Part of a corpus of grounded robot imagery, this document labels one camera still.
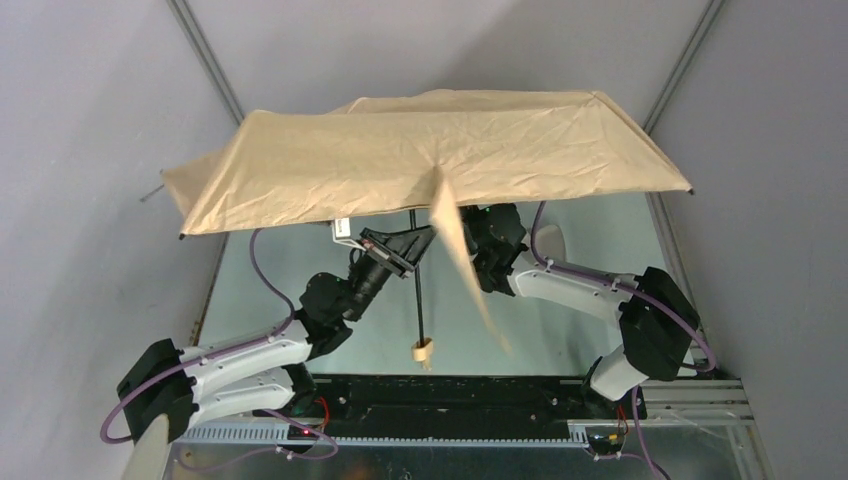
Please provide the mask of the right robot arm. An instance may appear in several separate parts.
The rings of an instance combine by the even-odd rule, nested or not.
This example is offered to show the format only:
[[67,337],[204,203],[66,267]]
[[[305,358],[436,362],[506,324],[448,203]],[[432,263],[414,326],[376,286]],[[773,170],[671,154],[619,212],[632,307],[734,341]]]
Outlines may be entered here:
[[620,334],[586,375],[591,393],[617,401],[646,380],[672,381],[694,368],[689,349],[700,318],[666,271],[622,274],[568,263],[561,230],[526,229],[514,204],[467,206],[460,214],[483,291],[563,305]]

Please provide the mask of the beige umbrella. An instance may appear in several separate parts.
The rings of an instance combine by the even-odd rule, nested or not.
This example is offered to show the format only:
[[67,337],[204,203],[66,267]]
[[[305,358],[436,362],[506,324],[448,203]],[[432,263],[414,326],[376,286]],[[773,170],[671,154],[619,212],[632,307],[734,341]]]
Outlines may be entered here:
[[688,191],[601,91],[433,90],[319,115],[249,113],[220,150],[162,173],[185,235],[428,208],[502,350],[464,243],[467,205]]

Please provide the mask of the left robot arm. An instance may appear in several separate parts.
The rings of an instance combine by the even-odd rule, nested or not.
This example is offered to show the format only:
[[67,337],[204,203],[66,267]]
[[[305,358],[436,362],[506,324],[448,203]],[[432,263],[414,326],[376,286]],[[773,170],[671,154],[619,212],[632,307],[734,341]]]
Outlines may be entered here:
[[151,344],[119,382],[119,403],[101,427],[102,441],[136,443],[159,416],[167,418],[172,442],[237,413],[302,408],[315,391],[307,361],[349,339],[350,323],[391,277],[417,270],[434,238],[430,226],[392,233],[365,228],[347,277],[313,275],[300,305],[279,325],[217,345],[179,348],[169,338]]

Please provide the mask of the beige umbrella sleeve cover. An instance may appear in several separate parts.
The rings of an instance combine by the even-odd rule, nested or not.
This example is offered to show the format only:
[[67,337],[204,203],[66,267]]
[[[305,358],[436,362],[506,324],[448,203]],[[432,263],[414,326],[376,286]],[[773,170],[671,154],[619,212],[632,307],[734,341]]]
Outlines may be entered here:
[[549,224],[537,230],[534,245],[545,261],[562,264],[567,260],[563,233],[559,226]]

